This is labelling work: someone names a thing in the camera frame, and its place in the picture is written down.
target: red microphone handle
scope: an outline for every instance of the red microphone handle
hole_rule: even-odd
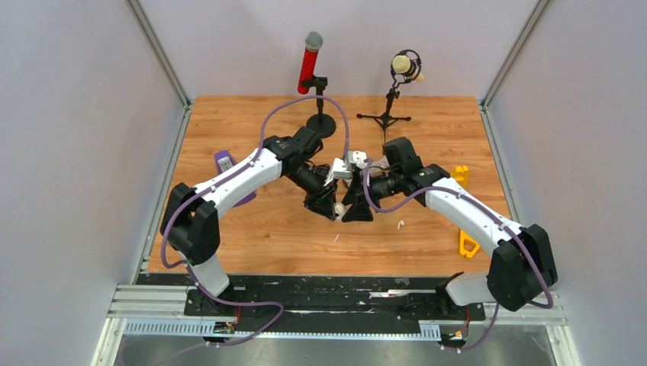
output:
[[[317,62],[318,52],[309,51],[307,48],[304,53],[304,62],[301,64],[301,74],[299,75],[299,85],[297,86],[297,91],[300,94],[307,94],[309,88],[301,85],[301,82],[304,80],[310,80],[314,75],[314,64]]]

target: wooden table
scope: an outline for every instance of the wooden table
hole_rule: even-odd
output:
[[[274,107],[293,97],[199,97],[195,102],[172,185],[192,186],[217,174],[214,154],[227,149],[240,161],[259,141],[259,127]],[[346,109],[350,149],[378,159],[382,135],[370,119],[358,113],[381,114],[384,97],[334,97]],[[302,101],[279,111],[269,122],[266,136],[291,136],[316,111],[315,101]],[[337,121],[337,132],[324,140],[324,150],[312,160],[331,163],[343,150],[343,120],[336,108],[324,110]],[[507,205],[492,159],[481,115],[474,98],[401,97],[394,116],[409,115],[388,129],[387,140],[411,140],[424,165],[436,163],[451,171],[470,169],[468,191],[501,214]],[[346,189],[340,184],[337,201]],[[257,191],[248,204],[231,209],[220,221],[220,248],[224,270],[230,273],[326,275],[453,275],[488,268],[481,250],[472,259],[458,254],[459,228],[416,201],[394,213],[374,214],[371,223],[341,223],[303,207],[304,192],[287,178]],[[391,207],[403,195],[382,200]],[[405,225],[398,230],[398,221]],[[150,256],[149,271],[167,271],[159,260],[161,235]],[[170,261],[179,255],[167,251]],[[173,271],[184,271],[180,266]]]

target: white wall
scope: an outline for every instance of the white wall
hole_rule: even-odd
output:
[[[0,364],[89,364],[181,115],[123,1],[2,2]]]
[[[583,364],[645,364],[647,3],[555,1],[492,108]]]
[[[309,31],[330,95],[385,95],[396,52],[420,53],[403,95],[484,97],[535,0],[143,0],[191,98],[295,95]]]

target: purple object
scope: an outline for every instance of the purple object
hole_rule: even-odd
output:
[[[218,174],[222,174],[223,172],[233,168],[233,166],[236,165],[236,160],[233,159],[233,156],[229,154],[227,150],[216,152],[216,155],[214,155],[214,158],[216,159],[216,167],[218,168]],[[248,194],[247,197],[243,198],[242,200],[238,201],[238,203],[235,204],[234,207],[238,207],[242,204],[246,204],[247,202],[253,200],[254,198],[256,198],[255,191]]]

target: yellow plastic bracket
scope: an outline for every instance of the yellow plastic bracket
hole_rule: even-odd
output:
[[[467,165],[460,165],[454,168],[452,172],[450,173],[452,178],[454,178],[463,188],[467,187],[467,181],[469,180],[469,168]],[[465,243],[469,242],[474,246],[472,250],[467,250],[465,248]],[[478,250],[481,248],[481,246],[472,239],[471,236],[467,235],[467,233],[463,230],[459,233],[459,254],[462,255],[465,258],[471,258],[478,252]]]

